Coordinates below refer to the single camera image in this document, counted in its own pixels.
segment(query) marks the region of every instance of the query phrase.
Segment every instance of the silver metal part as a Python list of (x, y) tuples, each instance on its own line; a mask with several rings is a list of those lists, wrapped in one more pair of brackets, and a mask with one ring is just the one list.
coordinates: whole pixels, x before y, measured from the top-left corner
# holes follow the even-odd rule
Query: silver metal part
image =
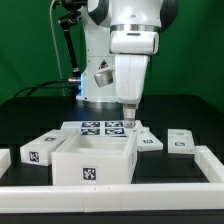
[(77, 84), (80, 84), (80, 83), (81, 83), (81, 78), (72, 77), (72, 78), (69, 78), (68, 81), (69, 81), (70, 83), (77, 83)]
[(95, 81), (99, 87), (107, 86), (113, 83), (113, 71), (105, 70), (94, 75)]
[(123, 104), (123, 113), (124, 113), (124, 127), (125, 128), (134, 128), (135, 127), (136, 105), (135, 104)]
[(91, 102), (87, 100), (76, 100), (76, 103), (78, 106), (99, 110), (110, 110), (121, 108), (121, 104), (118, 102)]
[(139, 25), (139, 24), (119, 24), (113, 25), (110, 27), (110, 32), (112, 31), (155, 31), (158, 32), (160, 30), (159, 27), (150, 26), (150, 25)]

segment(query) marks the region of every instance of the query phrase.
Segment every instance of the white block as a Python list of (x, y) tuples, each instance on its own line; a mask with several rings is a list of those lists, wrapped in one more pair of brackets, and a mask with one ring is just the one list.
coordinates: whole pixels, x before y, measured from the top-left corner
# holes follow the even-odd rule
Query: white block
[(64, 122), (61, 130), (77, 130), (83, 135), (128, 136), (143, 128), (141, 121), (135, 121), (133, 129), (125, 128), (123, 120), (114, 121), (69, 121)]
[(162, 150), (163, 143), (160, 142), (149, 128), (138, 129), (137, 145), (139, 152)]
[(211, 183), (224, 183), (224, 166), (207, 146), (196, 146), (195, 162)]
[(136, 162), (136, 133), (113, 138), (73, 134), (52, 153), (53, 184), (128, 184)]
[(168, 153), (194, 154), (192, 133), (183, 129), (168, 129)]
[(9, 149), (0, 149), (0, 179), (11, 165)]
[(71, 134), (70, 131), (52, 130), (20, 148), (21, 161), (49, 166), (51, 153)]

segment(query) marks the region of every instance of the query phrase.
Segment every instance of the small white block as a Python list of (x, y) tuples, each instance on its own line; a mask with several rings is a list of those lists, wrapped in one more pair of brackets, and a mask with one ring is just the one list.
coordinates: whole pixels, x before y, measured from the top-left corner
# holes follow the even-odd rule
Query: small white block
[(150, 131), (149, 128), (138, 129), (137, 145), (139, 152), (156, 151), (163, 149), (163, 143), (160, 142)]
[(169, 129), (168, 153), (194, 154), (195, 145), (191, 131), (183, 129)]
[(20, 148), (21, 162), (49, 166), (51, 164), (51, 153), (55, 151), (71, 133), (74, 133), (74, 131), (52, 130), (27, 143)]
[(0, 179), (11, 165), (9, 149), (0, 149)]

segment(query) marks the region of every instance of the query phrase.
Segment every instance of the black tabletop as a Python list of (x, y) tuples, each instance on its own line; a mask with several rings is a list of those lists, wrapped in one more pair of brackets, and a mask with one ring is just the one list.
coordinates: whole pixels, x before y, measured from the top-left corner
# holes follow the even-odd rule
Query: black tabletop
[[(12, 165), (0, 186), (52, 185), (51, 166), (20, 162), (22, 145), (52, 130), (64, 121), (122, 120), (122, 109), (96, 110), (72, 104), (70, 97), (14, 98), (0, 106), (0, 149), (9, 148)], [(208, 182), (193, 155), (167, 153), (168, 129), (192, 131), (195, 145), (206, 145), (224, 161), (224, 116), (201, 98), (189, 95), (144, 96), (137, 119), (164, 144), (164, 150), (138, 153), (132, 184)], [(223, 210), (147, 211), (122, 213), (2, 214), (2, 223), (218, 223)]]

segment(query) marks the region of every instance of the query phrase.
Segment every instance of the open white box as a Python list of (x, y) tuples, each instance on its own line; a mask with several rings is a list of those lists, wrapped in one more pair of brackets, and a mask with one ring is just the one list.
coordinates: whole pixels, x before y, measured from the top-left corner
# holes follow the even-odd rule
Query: open white box
[(129, 137), (73, 134), (52, 152), (53, 184), (130, 184), (136, 162), (136, 132)]

